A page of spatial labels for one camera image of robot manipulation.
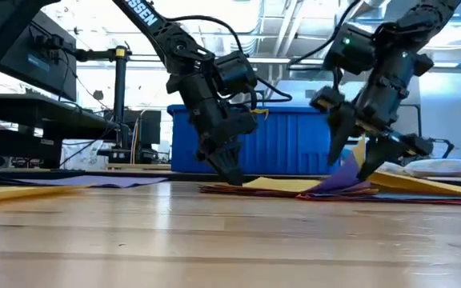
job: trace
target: black cable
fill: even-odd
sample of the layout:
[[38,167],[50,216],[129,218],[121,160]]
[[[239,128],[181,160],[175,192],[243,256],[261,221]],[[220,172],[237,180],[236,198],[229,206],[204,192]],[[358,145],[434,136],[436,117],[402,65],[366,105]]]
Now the black cable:
[[310,51],[309,53],[303,55],[302,57],[299,57],[299,58],[294,58],[294,59],[291,59],[289,61],[289,63],[287,63],[287,70],[291,70],[291,66],[293,66],[294,64],[298,64],[300,63],[302,60],[304,59],[307,59],[309,58],[310,56],[318,53],[319,51],[323,50],[326,46],[328,46],[330,43],[332,43],[335,39],[335,37],[337,37],[337,33],[339,32],[339,30],[341,29],[341,26],[343,25],[344,21],[346,20],[346,17],[347,15],[351,12],[351,10],[357,6],[357,4],[360,3],[360,0],[354,0],[347,8],[346,10],[344,11],[344,14],[343,16],[341,16],[341,18],[339,19],[339,22],[337,24],[337,26],[335,26],[334,28],[334,32],[332,32],[332,35],[321,45],[319,46],[318,48]]
[[236,44],[238,45],[239,51],[241,53],[245,54],[243,52],[243,47],[241,46],[241,41],[239,41],[239,36],[236,33],[236,31],[234,31],[234,29],[232,29],[232,27],[229,24],[225,23],[224,21],[222,21],[220,19],[213,18],[211,16],[204,16],[204,15],[190,15],[190,16],[181,16],[181,17],[176,17],[176,18],[165,18],[165,19],[167,21],[171,21],[171,22],[179,22],[179,21],[184,21],[184,20],[203,20],[203,21],[214,22],[214,23],[217,23],[217,24],[219,24],[221,26],[224,26],[225,28],[227,28],[229,30],[229,32],[234,37],[234,39],[236,41]]
[[60,90],[60,93],[58,94],[58,101],[62,100],[62,94],[63,94],[63,92],[65,92],[65,83],[67,82],[67,77],[69,76],[69,70],[72,69],[72,68],[70,68],[69,55],[67,55],[67,52],[65,52],[65,50],[62,50],[62,52],[65,54],[65,59],[66,60],[63,60],[63,58],[60,58],[60,57],[58,57],[58,59],[63,60],[63,62],[66,65],[66,69],[65,69],[65,75],[63,75],[62,89]]
[[336,90],[336,91],[339,91],[339,83],[341,82],[340,81],[341,79],[339,78],[339,68],[334,68],[332,70],[332,74],[334,75],[334,77],[333,77],[334,78],[334,85],[333,85],[332,88],[334,88],[334,90]]
[[74,78],[76,78],[76,80],[79,82],[79,84],[81,84],[81,86],[83,87],[83,89],[93,98],[95,99],[95,101],[99,102],[99,104],[101,104],[102,107],[104,107],[105,109],[108,109],[108,110],[112,110],[110,107],[104,105],[104,103],[102,103],[100,100],[98,100],[97,98],[95,98],[95,96],[88,90],[88,88],[86,88],[85,84],[83,84],[83,82],[81,82],[81,79],[79,79],[79,76],[76,74],[76,72],[72,69],[72,67],[68,66],[68,70],[70,70],[70,72],[72,72],[72,75],[74,76]]
[[285,99],[264,99],[263,102],[289,102],[293,100],[293,96],[288,93],[284,93],[281,90],[277,89],[275,86],[271,85],[268,81],[258,77],[257,78],[264,86],[270,88],[276,94],[283,96]]
[[78,103],[76,102],[71,102],[71,101],[60,101],[61,103],[66,103],[66,104],[72,104],[76,106],[77,109],[72,110],[72,113],[74,113],[76,110],[79,111],[79,122],[81,122],[81,117],[83,115],[83,107],[81,107]]
[[99,136],[99,138],[95,139],[95,140],[92,140],[90,141],[88,144],[86,144],[86,146],[84,146],[83,148],[81,148],[80,150],[78,150],[76,153],[72,154],[71,156],[69,156],[67,159],[63,160],[63,162],[60,164],[60,167],[59,168],[62,168],[63,165],[65,165],[65,163],[67,163],[69,160],[71,160],[73,157],[75,157],[76,155],[80,154],[81,152],[83,152],[84,150],[86,150],[86,148],[92,146],[94,143],[96,143],[98,140],[101,140],[103,139],[106,135],[108,135],[110,132],[111,132],[111,129],[109,129],[110,127],[107,126],[106,127],[106,130],[104,131],[104,133]]
[[[241,42],[239,41],[239,36],[236,33],[236,31],[234,29],[232,29],[232,27],[229,24],[225,23],[224,21],[222,21],[220,19],[213,18],[213,17],[210,17],[210,16],[203,16],[203,15],[191,15],[191,16],[182,16],[182,17],[177,17],[177,18],[165,18],[165,19],[167,21],[171,21],[171,22],[178,22],[178,21],[184,21],[184,20],[203,20],[203,21],[209,21],[209,22],[218,23],[219,25],[224,26],[229,30],[229,32],[234,37],[234,39],[236,41],[236,44],[238,45],[239,51],[244,54],[243,47],[241,45]],[[266,103],[266,102],[289,102],[289,101],[291,101],[293,99],[293,96],[291,96],[289,94],[286,94],[286,93],[283,93],[282,91],[278,90],[277,88],[272,86],[270,83],[268,83],[268,81],[265,81],[264,79],[262,79],[260,77],[258,77],[258,80],[262,84],[266,85],[268,88],[272,89],[276,94],[281,95],[281,96],[286,98],[286,99],[263,99],[261,101],[262,103]],[[240,104],[251,103],[253,107],[256,107],[257,106],[257,94],[255,93],[255,90],[253,90],[253,89],[250,92],[251,92],[251,100],[250,101],[245,101],[245,102],[240,103]],[[232,94],[230,97],[228,97],[226,99],[231,100],[236,95],[237,94]]]
[[62,145],[64,145],[64,146],[85,145],[85,144],[91,144],[91,143],[93,143],[92,141],[78,142],[78,143],[62,143]]

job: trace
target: folded fabric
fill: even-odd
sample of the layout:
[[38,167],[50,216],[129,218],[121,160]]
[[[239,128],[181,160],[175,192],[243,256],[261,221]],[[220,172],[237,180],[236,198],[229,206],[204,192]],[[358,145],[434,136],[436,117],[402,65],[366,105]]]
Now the folded fabric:
[[74,192],[84,186],[55,186],[55,187],[12,187],[0,186],[0,201],[12,198],[24,198],[45,194],[61,194]]
[[90,186],[103,188],[130,188],[144,186],[165,181],[166,178],[147,177],[107,177],[107,176],[78,176],[62,179],[17,179],[23,184],[40,186]]
[[393,190],[411,191],[413,194],[461,197],[461,186],[418,179],[409,176],[375,172],[368,179],[371,183]]
[[201,186],[203,193],[236,194],[250,196],[271,196],[295,198],[300,194],[353,194],[355,191],[370,191],[369,182],[357,179],[357,173],[363,163],[365,144],[357,145],[353,153],[349,154],[343,164],[329,178],[319,180],[301,179],[270,179],[257,178],[243,186],[217,184]]
[[300,194],[298,199],[309,201],[347,201],[347,202],[388,202],[414,204],[461,205],[461,198],[448,196],[422,196],[417,194],[375,194],[371,191],[358,191],[353,195]]

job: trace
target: metal pole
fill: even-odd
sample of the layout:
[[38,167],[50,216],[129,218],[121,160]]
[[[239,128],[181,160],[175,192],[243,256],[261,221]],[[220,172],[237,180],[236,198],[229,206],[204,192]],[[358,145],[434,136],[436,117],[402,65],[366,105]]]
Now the metal pole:
[[114,121],[121,126],[117,131],[117,146],[127,147],[127,135],[122,131],[124,123],[124,98],[126,95],[126,66],[128,54],[125,46],[115,48],[115,95],[114,95]]
[[275,42],[275,47],[273,48],[273,56],[276,57],[279,53],[280,46],[284,41],[284,37],[286,36],[287,28],[289,28],[289,24],[291,24],[291,18],[293,17],[293,13],[295,12],[296,4],[298,0],[291,0],[289,6],[287,7],[286,13],[284,14],[284,19],[282,21],[282,25],[280,26],[279,37]]

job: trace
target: desk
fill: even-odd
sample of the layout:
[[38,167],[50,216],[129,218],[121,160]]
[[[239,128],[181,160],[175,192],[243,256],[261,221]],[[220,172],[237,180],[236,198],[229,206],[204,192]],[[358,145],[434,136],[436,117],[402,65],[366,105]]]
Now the desk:
[[42,138],[34,137],[33,130],[28,134],[0,131],[0,156],[42,158],[44,168],[59,167],[63,139],[115,139],[118,127],[40,94],[0,94],[0,120],[43,128]]
[[461,206],[164,182],[0,204],[0,288],[461,287]]

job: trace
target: purple cloth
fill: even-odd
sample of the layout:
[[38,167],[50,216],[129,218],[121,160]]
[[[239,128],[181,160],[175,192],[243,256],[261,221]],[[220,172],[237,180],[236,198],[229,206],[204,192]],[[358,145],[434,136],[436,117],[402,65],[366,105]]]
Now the purple cloth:
[[332,192],[338,193],[350,190],[364,189],[370,186],[369,182],[361,182],[357,179],[360,167],[355,160],[355,156],[349,154],[344,163],[329,178],[323,180],[321,184],[311,189],[311,193]]
[[130,188],[165,181],[166,178],[142,177],[107,177],[107,176],[77,176],[62,179],[18,179],[24,184],[44,186],[90,186],[106,188]]

